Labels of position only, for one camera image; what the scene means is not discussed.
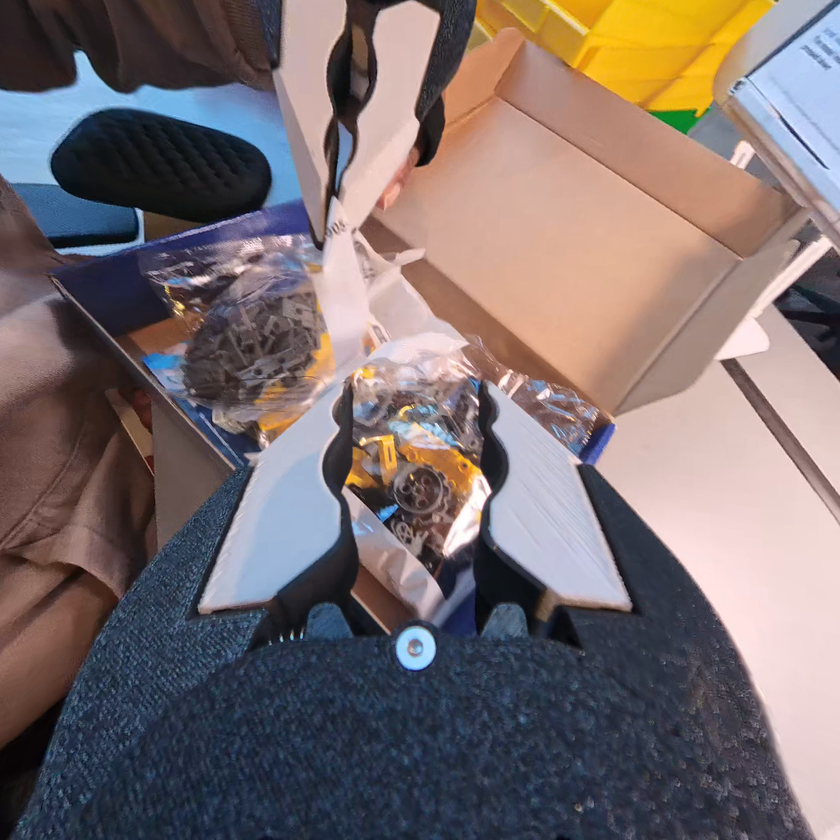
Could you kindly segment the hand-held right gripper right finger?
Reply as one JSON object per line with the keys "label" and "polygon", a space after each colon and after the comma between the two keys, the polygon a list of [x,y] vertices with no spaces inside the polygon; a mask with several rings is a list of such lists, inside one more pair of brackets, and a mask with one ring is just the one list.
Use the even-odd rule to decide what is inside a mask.
{"label": "hand-held right gripper right finger", "polygon": [[479,391],[479,466],[490,492],[480,514],[476,585],[487,601],[516,587],[541,604],[630,613],[633,603],[595,513],[582,463],[499,386]]}

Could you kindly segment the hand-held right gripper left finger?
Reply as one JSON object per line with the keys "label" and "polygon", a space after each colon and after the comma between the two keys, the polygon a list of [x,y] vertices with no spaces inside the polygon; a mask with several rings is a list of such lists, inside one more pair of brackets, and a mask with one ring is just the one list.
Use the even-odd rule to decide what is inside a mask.
{"label": "hand-held right gripper left finger", "polygon": [[350,605],[360,561],[343,488],[353,389],[338,385],[260,455],[198,601],[201,615],[266,607],[307,615]]}

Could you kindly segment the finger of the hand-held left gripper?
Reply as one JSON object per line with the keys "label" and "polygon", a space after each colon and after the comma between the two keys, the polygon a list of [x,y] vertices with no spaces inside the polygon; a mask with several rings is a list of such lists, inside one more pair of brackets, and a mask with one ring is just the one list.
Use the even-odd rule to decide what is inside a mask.
{"label": "finger of the hand-held left gripper", "polygon": [[417,103],[440,13],[433,7],[353,7],[353,15],[367,48],[368,86],[350,117],[353,150],[338,198],[348,225],[358,227],[415,144]]}
{"label": "finger of the hand-held left gripper", "polygon": [[344,1],[280,3],[274,85],[311,238],[322,248],[334,196],[340,148],[330,61],[347,34]]}

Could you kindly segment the bag of wheels and beams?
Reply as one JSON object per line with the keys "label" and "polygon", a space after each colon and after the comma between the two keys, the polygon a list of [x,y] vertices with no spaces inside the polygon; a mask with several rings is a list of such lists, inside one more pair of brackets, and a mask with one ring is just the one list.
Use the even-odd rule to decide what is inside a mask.
{"label": "bag of wheels and beams", "polygon": [[500,390],[573,455],[600,411],[569,387],[500,363],[478,339],[396,339],[351,377],[353,466],[346,486],[450,596],[473,560],[490,490],[480,468],[480,386]]}

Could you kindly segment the bag of grey bricks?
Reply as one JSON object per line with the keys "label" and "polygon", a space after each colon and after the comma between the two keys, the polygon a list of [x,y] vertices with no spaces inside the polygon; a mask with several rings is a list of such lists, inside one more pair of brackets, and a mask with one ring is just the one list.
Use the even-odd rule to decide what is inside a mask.
{"label": "bag of grey bricks", "polygon": [[293,383],[330,342],[336,364],[375,341],[372,317],[347,311],[309,232],[168,245],[139,257],[142,277],[185,345],[190,397],[230,431],[255,427],[271,386]]}

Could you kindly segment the blue cardboard kit box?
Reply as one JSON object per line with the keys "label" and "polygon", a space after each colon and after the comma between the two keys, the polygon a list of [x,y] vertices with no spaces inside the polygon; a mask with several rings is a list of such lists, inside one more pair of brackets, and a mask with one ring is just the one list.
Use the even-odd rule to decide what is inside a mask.
{"label": "blue cardboard kit box", "polygon": [[271,610],[407,578],[437,623],[476,554],[564,606],[629,613],[583,474],[547,429],[571,389],[596,417],[690,387],[788,256],[794,201],[514,28],[444,93],[429,166],[318,249],[301,203],[61,269],[56,285],[165,405],[204,404],[266,444],[198,572],[194,611]]}

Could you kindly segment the grey desk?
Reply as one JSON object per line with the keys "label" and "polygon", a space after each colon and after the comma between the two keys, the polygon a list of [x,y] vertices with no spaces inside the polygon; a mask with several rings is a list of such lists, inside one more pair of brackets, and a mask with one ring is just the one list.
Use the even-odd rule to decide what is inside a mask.
{"label": "grey desk", "polygon": [[838,514],[750,402],[750,372],[838,489],[838,383],[782,316],[714,361],[793,234],[788,201],[631,107],[533,118],[493,100],[364,233],[499,361],[617,424],[601,471],[696,579],[763,693],[818,838],[838,838]]}

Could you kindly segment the person's left hand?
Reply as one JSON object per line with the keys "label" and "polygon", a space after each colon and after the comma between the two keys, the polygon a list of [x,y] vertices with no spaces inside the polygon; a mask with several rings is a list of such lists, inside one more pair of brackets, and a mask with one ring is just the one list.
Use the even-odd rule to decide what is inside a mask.
{"label": "person's left hand", "polygon": [[418,147],[414,146],[406,157],[406,160],[402,164],[401,168],[394,174],[393,178],[384,189],[377,204],[375,205],[376,209],[385,211],[394,205],[397,198],[402,193],[411,174],[416,169],[420,157],[421,154]]}

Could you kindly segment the bag of yellow bricks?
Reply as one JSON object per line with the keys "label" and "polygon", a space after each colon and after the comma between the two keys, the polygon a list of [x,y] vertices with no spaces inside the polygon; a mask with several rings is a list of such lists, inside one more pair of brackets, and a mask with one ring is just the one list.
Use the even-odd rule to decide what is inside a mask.
{"label": "bag of yellow bricks", "polygon": [[271,386],[268,402],[258,404],[267,409],[255,422],[254,437],[259,449],[268,448],[323,397],[341,394],[352,374],[366,365],[374,349],[368,344],[350,361],[336,364],[332,346],[326,342],[297,380]]}

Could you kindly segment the black office chair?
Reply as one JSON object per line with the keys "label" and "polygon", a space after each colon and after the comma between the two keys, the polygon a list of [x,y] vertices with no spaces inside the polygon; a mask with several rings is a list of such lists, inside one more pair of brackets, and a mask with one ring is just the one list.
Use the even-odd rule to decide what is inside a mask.
{"label": "black office chair", "polygon": [[140,214],[212,224],[260,209],[270,164],[232,134],[136,109],[93,112],[60,141],[52,183],[13,189],[55,249],[128,245]]}

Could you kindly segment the blue picture leaflet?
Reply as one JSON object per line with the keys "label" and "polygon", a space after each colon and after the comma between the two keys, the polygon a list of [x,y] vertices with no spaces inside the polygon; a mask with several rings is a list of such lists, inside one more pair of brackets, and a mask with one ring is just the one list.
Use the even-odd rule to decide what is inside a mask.
{"label": "blue picture leaflet", "polygon": [[186,346],[178,344],[166,352],[148,353],[142,357],[144,367],[171,395],[189,398],[186,383]]}

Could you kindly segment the yellow storage bin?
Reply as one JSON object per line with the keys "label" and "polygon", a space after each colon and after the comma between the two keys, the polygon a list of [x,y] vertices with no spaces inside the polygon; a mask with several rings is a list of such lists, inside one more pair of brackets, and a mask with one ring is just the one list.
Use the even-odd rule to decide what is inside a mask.
{"label": "yellow storage bin", "polygon": [[504,28],[648,112],[712,102],[728,52],[771,1],[478,1],[469,48]]}

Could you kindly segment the white paper packet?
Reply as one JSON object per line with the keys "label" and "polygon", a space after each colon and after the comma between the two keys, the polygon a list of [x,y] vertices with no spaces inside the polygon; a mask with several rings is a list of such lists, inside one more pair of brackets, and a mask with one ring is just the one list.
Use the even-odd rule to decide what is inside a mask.
{"label": "white paper packet", "polygon": [[372,317],[375,348],[370,359],[406,364],[424,354],[450,355],[467,346],[468,341],[433,314],[403,275],[403,268],[423,259],[424,250],[379,255],[361,234],[354,237],[353,246]]}

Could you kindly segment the green storage bin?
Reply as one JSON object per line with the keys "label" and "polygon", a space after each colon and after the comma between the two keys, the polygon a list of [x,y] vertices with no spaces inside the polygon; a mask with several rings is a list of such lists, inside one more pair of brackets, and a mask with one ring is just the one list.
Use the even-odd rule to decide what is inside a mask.
{"label": "green storage bin", "polygon": [[678,132],[688,134],[689,131],[691,131],[698,124],[698,122],[701,121],[703,117],[708,113],[710,107],[711,105],[708,104],[705,108],[700,109],[648,109],[647,113],[649,113],[652,117],[656,118],[658,121],[667,124],[671,128],[677,130]]}

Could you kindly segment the printed instruction sheet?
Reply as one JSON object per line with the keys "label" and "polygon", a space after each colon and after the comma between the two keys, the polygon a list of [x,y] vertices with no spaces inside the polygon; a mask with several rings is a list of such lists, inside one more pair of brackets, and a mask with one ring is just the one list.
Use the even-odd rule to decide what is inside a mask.
{"label": "printed instruction sheet", "polygon": [[838,175],[838,2],[814,17],[748,79],[818,163]]}

